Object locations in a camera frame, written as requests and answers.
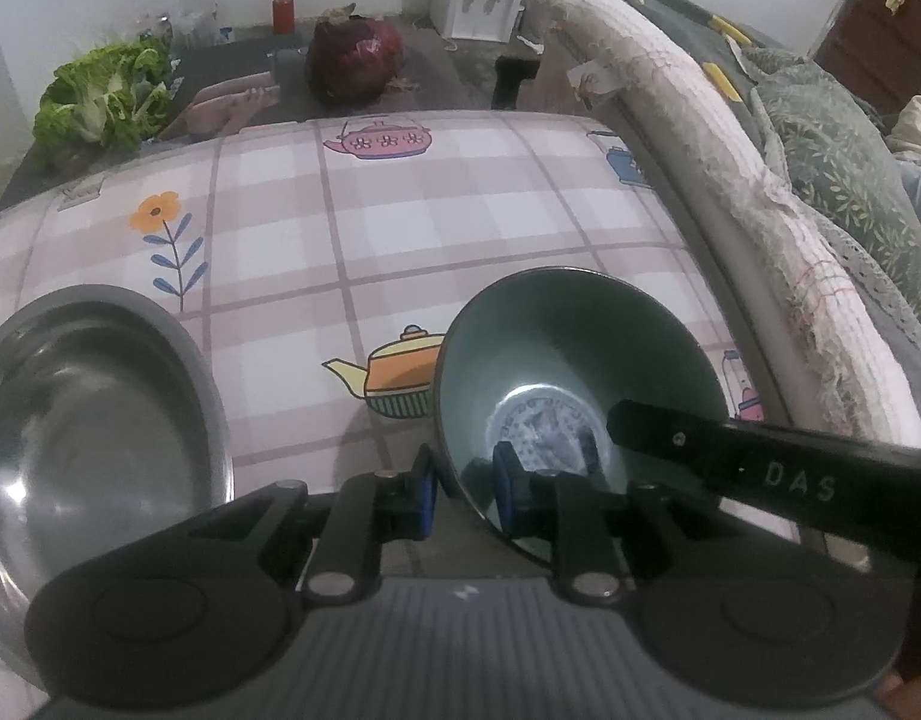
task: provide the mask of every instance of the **flower stem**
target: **flower stem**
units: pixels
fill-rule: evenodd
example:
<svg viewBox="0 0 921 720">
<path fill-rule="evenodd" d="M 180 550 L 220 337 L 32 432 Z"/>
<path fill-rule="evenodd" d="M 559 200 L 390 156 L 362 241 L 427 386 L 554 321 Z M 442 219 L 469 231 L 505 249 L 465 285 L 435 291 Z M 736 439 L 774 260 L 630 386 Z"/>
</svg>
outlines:
<svg viewBox="0 0 921 720">
<path fill-rule="evenodd" d="M 180 293 L 180 310 L 183 311 L 184 276 L 180 273 L 180 254 L 177 252 L 177 242 L 174 240 L 173 234 L 170 232 L 170 228 L 166 226 L 166 222 L 164 222 L 164 230 L 166 230 L 166 237 L 170 242 L 170 248 L 173 249 L 173 261 L 177 263 L 177 292 Z"/>
</svg>

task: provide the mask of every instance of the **green bowl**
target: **green bowl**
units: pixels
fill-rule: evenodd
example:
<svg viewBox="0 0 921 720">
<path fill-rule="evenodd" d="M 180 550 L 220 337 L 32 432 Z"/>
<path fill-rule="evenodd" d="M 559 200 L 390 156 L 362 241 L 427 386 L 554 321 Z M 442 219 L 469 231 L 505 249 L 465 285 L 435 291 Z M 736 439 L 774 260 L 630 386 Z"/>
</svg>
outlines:
<svg viewBox="0 0 921 720">
<path fill-rule="evenodd" d="M 498 533 L 490 459 L 500 440 L 527 470 L 587 474 L 592 436 L 596 485 L 623 493 L 631 480 L 655 481 L 699 493 L 682 467 L 613 445 L 607 413 L 629 398 L 728 415 L 711 362 L 670 311 L 625 282 L 572 268 L 523 271 L 475 296 L 444 338 L 433 391 L 441 451 Z M 548 544 L 517 544 L 550 559 Z"/>
</svg>

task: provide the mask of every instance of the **bowl rim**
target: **bowl rim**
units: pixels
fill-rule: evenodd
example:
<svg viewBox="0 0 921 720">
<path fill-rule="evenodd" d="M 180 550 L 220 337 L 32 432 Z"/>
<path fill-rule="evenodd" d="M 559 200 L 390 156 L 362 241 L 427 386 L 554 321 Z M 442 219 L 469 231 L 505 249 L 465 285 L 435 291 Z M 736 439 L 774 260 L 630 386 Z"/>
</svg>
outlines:
<svg viewBox="0 0 921 720">
<path fill-rule="evenodd" d="M 101 303 L 113 305 L 138 317 L 158 332 L 177 355 L 185 373 L 190 377 L 197 400 L 201 405 L 204 428 L 207 433 L 207 461 L 211 473 L 209 501 L 212 507 L 233 500 L 233 461 L 230 456 L 230 435 L 224 415 L 223 401 L 214 377 L 190 333 L 179 320 L 164 307 L 145 295 L 115 287 L 110 284 L 77 284 L 47 293 L 13 312 L 0 326 L 0 346 L 27 322 L 51 311 L 75 304 Z M 44 689 L 36 666 L 29 656 L 17 654 L 14 647 L 0 638 L 0 659 L 12 672 Z"/>
<path fill-rule="evenodd" d="M 472 517 L 474 517 L 476 521 L 479 524 L 481 524 L 481 527 L 487 528 L 490 531 L 490 533 L 492 533 L 496 538 L 500 539 L 500 541 L 505 543 L 507 546 L 511 547 L 515 552 L 517 552 L 522 557 L 526 557 L 528 560 L 531 560 L 531 562 L 534 562 L 536 565 L 540 565 L 545 568 L 550 568 L 550 563 L 547 560 L 542 560 L 540 557 L 537 557 L 536 555 L 534 555 L 533 552 L 529 552 L 529 550 L 524 549 L 524 547 L 521 547 L 517 543 L 516 539 L 510 538 L 502 530 L 497 528 L 497 526 L 494 525 L 494 523 L 490 521 L 487 515 L 484 512 L 481 512 L 481 510 L 478 509 L 478 507 L 476 507 L 475 503 L 473 502 L 473 499 L 470 497 L 470 495 L 467 494 L 467 490 L 465 490 L 464 485 L 462 485 L 462 483 L 460 482 L 460 476 L 457 473 L 457 466 L 451 461 L 451 456 L 449 456 L 449 451 L 447 450 L 447 442 L 446 442 L 446 437 L 444 435 L 444 425 L 443 425 L 443 420 L 441 419 L 441 409 L 440 409 L 440 397 L 441 397 L 440 391 L 441 391 L 441 384 L 442 384 L 442 379 L 443 379 L 443 368 L 445 364 L 444 361 L 447 359 L 446 350 L 449 348 L 449 343 L 451 342 L 451 339 L 454 337 L 454 334 L 457 333 L 457 325 L 459 324 L 460 319 L 464 316 L 464 314 L 467 313 L 468 309 L 470 309 L 473 303 L 475 303 L 476 300 L 481 297 L 481 295 L 484 295 L 485 293 L 490 292 L 490 290 L 492 290 L 493 288 L 496 288 L 502 284 L 506 284 L 507 282 L 510 282 L 510 281 L 516 281 L 518 279 L 525 278 L 527 276 L 534 276 L 534 275 L 541 274 L 542 272 L 546 272 L 546 271 L 570 271 L 570 272 L 574 272 L 575 274 L 582 274 L 583 276 L 596 276 L 596 278 L 602 279 L 607 282 L 614 282 L 616 284 L 621 285 L 623 288 L 626 288 L 627 290 L 632 290 L 632 292 L 634 293 L 639 293 L 644 298 L 655 303 L 674 322 L 676 322 L 678 325 L 684 328 L 685 332 L 687 333 L 687 336 L 689 337 L 691 342 L 694 344 L 694 347 L 697 348 L 697 352 L 700 354 L 700 356 L 704 360 L 707 360 L 707 355 L 704 352 L 703 347 L 697 342 L 697 339 L 694 338 L 694 334 L 691 333 L 687 329 L 686 325 L 683 322 L 680 322 L 680 319 L 678 319 L 675 316 L 675 314 L 673 314 L 673 311 L 670 311 L 670 309 L 668 309 L 667 306 L 665 306 L 663 303 L 660 303 L 660 300 L 658 300 L 657 298 L 654 298 L 653 295 L 646 293 L 644 290 L 640 289 L 639 287 L 636 287 L 633 284 L 630 284 L 629 282 L 621 278 L 617 278 L 617 276 L 612 276 L 610 274 L 603 274 L 603 272 L 601 271 L 593 271 L 592 269 L 581 268 L 580 266 L 543 265 L 543 266 L 539 266 L 538 268 L 527 268 L 527 269 L 524 269 L 523 271 L 517 271 L 514 274 L 507 274 L 506 276 L 503 276 L 502 278 L 497 279 L 497 281 L 494 281 L 488 284 L 486 287 L 480 290 L 476 295 L 470 298 L 466 303 L 464 303 L 463 308 L 460 309 L 460 311 L 457 313 L 457 315 L 452 320 L 451 325 L 447 329 L 447 332 L 444 333 L 444 340 L 443 340 L 443 343 L 441 343 L 440 354 L 438 354 L 437 356 L 437 366 L 435 368 L 434 376 L 433 376 L 433 422 L 434 422 L 434 426 L 436 430 L 436 437 L 437 437 L 437 451 L 442 455 L 442 460 L 443 460 L 442 463 L 438 464 L 438 466 L 440 466 L 441 469 L 443 469 L 444 473 L 449 474 L 449 484 L 454 490 L 459 490 L 459 493 L 462 496 L 464 503 L 466 504 L 463 508 L 471 512 Z M 715 377 L 715 379 L 718 380 L 718 375 L 716 375 L 716 370 L 713 368 L 713 365 L 710 364 L 709 360 L 707 360 L 707 362 L 708 362 L 708 365 L 710 366 L 710 370 L 713 373 L 713 376 Z M 725 405 L 724 411 L 725 411 L 725 415 L 729 415 L 729 406 Z"/>
</svg>

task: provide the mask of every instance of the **silver basin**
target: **silver basin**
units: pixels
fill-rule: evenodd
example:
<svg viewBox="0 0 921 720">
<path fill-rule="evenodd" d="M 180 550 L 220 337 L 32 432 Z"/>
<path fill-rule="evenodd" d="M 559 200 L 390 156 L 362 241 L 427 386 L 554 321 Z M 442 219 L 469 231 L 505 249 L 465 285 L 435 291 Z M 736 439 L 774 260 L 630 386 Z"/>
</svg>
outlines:
<svg viewBox="0 0 921 720">
<path fill-rule="evenodd" d="M 71 287 L 0 328 L 0 656 L 39 685 L 23 618 L 78 562 L 233 497 L 200 351 L 142 295 Z"/>
</svg>

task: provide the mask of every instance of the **red bottle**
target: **red bottle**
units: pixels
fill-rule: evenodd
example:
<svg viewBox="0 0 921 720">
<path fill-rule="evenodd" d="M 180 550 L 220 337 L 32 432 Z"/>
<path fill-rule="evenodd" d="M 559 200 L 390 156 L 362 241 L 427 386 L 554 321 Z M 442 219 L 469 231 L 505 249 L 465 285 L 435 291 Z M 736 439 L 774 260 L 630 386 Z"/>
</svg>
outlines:
<svg viewBox="0 0 921 720">
<path fill-rule="evenodd" d="M 293 0 L 274 0 L 274 34 L 289 35 L 294 29 Z"/>
</svg>

